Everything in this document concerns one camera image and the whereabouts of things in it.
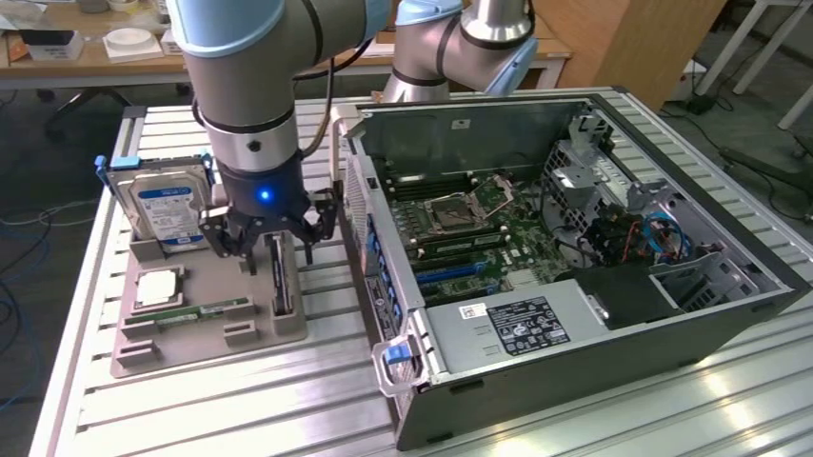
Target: power supply label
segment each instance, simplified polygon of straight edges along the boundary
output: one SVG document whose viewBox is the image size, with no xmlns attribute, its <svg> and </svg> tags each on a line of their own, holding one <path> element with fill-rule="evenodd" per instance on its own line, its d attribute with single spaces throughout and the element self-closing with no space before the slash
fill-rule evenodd
<svg viewBox="0 0 813 457">
<path fill-rule="evenodd" d="M 521 355 L 570 341 L 545 297 L 488 308 L 487 317 L 510 355 Z"/>
<path fill-rule="evenodd" d="M 203 239 L 197 212 L 192 208 L 192 188 L 167 188 L 139 192 L 141 208 L 155 233 L 165 245 L 187 245 Z"/>
</svg>

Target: blue led light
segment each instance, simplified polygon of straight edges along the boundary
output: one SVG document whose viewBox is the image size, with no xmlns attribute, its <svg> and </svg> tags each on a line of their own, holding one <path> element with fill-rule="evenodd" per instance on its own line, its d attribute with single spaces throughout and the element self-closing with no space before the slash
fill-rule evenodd
<svg viewBox="0 0 813 457">
<path fill-rule="evenodd" d="M 275 199 L 275 193 L 270 189 L 260 189 L 256 192 L 256 198 L 260 202 L 271 202 Z"/>
</svg>

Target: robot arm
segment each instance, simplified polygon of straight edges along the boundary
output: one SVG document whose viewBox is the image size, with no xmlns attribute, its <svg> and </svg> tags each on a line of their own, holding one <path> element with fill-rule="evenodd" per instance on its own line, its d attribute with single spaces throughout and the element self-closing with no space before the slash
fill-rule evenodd
<svg viewBox="0 0 813 457">
<path fill-rule="evenodd" d="M 220 256 L 244 255 L 259 230 L 290 230 L 311 245 L 331 237 L 335 205 L 330 189 L 303 188 L 292 78 L 374 36 L 390 0 L 169 0 L 168 8 L 226 194 L 204 213 L 207 239 Z M 326 214 L 311 226 L 314 203 Z"/>
<path fill-rule="evenodd" d="M 447 99 L 450 79 L 494 96 L 517 89 L 538 48 L 533 3 L 474 0 L 460 11 L 459 0 L 402 1 L 384 102 Z"/>
</svg>

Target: motherboard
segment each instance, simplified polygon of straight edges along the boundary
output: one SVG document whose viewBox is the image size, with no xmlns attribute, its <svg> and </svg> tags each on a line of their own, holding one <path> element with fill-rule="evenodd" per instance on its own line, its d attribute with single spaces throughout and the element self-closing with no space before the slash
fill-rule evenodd
<svg viewBox="0 0 813 457">
<path fill-rule="evenodd" d="M 570 270 L 529 183 L 502 174 L 388 189 L 427 307 L 551 283 Z"/>
</svg>

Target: wooden cabinet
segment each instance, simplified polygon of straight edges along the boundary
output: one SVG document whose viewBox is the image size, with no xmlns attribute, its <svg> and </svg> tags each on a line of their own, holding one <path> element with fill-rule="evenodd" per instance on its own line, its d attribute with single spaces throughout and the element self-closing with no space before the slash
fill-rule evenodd
<svg viewBox="0 0 813 457">
<path fill-rule="evenodd" d="M 725 0 L 534 0 L 573 48 L 559 88 L 623 86 L 658 109 Z"/>
</svg>

